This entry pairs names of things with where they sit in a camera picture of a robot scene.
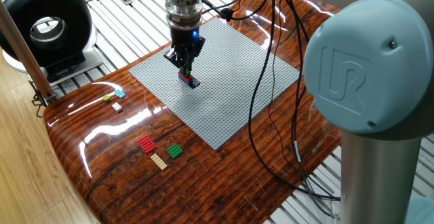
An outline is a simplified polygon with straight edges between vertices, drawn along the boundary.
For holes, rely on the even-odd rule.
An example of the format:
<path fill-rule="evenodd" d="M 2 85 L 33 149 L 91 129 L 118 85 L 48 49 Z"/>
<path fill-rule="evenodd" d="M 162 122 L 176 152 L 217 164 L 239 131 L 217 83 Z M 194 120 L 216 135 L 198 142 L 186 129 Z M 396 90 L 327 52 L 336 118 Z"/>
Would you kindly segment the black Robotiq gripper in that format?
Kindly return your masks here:
<path fill-rule="evenodd" d="M 171 28 L 172 47 L 163 56 L 179 68 L 181 73 L 190 75 L 192 63 L 199 56 L 205 38 L 199 34 L 199 28 L 180 30 Z"/>

